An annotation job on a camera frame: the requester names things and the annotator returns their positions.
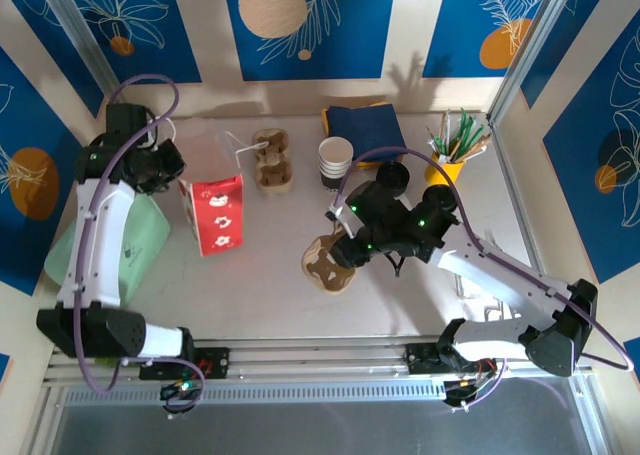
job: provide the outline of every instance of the stack of paper cups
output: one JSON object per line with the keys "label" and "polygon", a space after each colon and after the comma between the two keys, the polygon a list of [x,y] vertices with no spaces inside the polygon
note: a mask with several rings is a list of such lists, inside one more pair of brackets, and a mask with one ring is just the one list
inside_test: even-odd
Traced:
{"label": "stack of paper cups", "polygon": [[318,164],[322,185],[336,192],[353,159],[353,145],[340,137],[329,137],[318,148]]}

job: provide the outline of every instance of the light green cloth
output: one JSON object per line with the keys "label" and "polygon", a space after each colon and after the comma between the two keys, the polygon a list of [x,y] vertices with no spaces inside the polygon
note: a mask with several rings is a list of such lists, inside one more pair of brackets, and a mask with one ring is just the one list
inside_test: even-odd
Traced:
{"label": "light green cloth", "polygon": [[[76,222],[64,232],[47,255],[44,271],[58,285],[62,285],[69,267]],[[122,239],[118,285],[120,301],[127,306],[142,278],[169,237],[169,222],[156,202],[146,195],[133,200]]]}

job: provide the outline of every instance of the orange circle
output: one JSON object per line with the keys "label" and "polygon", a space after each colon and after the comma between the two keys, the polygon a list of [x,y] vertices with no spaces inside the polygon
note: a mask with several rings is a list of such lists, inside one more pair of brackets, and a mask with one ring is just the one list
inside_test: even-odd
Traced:
{"label": "orange circle", "polygon": [[13,204],[32,220],[49,218],[58,202],[60,177],[53,159],[39,148],[18,150],[9,166]]}
{"label": "orange circle", "polygon": [[109,43],[111,45],[111,50],[116,52],[118,55],[122,55],[123,57],[128,57],[129,55],[133,55],[136,47],[133,46],[131,40],[125,37],[121,37],[120,35],[116,35],[111,39]]}
{"label": "orange circle", "polygon": [[482,65],[495,69],[509,67],[530,25],[531,19],[518,18],[491,32],[480,48]]}
{"label": "orange circle", "polygon": [[596,188],[602,193],[611,193],[616,188],[616,171],[609,165],[601,166],[596,172]]}

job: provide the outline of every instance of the yellow cup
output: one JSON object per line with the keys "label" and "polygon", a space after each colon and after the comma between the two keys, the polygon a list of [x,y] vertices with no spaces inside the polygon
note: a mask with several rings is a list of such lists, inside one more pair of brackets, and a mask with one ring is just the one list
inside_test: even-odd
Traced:
{"label": "yellow cup", "polygon": [[[437,163],[438,156],[435,153],[432,154],[431,160]],[[440,165],[440,166],[445,171],[445,173],[449,175],[449,178],[451,178],[451,180],[455,183],[465,163],[467,162],[445,163],[444,165]],[[429,185],[449,185],[449,183],[445,180],[442,174],[438,170],[433,168],[431,165],[429,165],[427,169],[424,171],[424,179],[427,181]]]}

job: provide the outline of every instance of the white table surface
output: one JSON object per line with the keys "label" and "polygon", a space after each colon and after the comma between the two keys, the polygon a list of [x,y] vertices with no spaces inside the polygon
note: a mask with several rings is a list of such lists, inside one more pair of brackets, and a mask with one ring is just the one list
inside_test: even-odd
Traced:
{"label": "white table surface", "polygon": [[[439,120],[437,114],[399,116],[407,146],[429,153],[425,124],[436,129]],[[130,306],[149,323],[188,327],[196,339],[368,337],[436,335],[452,318],[482,317],[456,297],[452,274],[416,259],[407,260],[397,279],[389,262],[375,257],[341,295],[319,291],[302,273],[300,260],[317,236],[331,232],[324,213],[334,195],[323,189],[317,168],[324,138],[320,117],[217,123],[245,141],[263,128],[287,130],[294,186],[284,195],[263,195],[253,178],[253,156],[241,155],[245,242],[207,258],[200,257],[177,184],[157,195],[171,234]],[[411,172],[406,195],[417,203],[427,186],[425,163],[411,156],[403,163]],[[354,175],[348,190],[374,176],[375,171]],[[503,250],[526,260],[493,147],[467,164],[458,187],[476,233],[484,237],[491,229]]]}

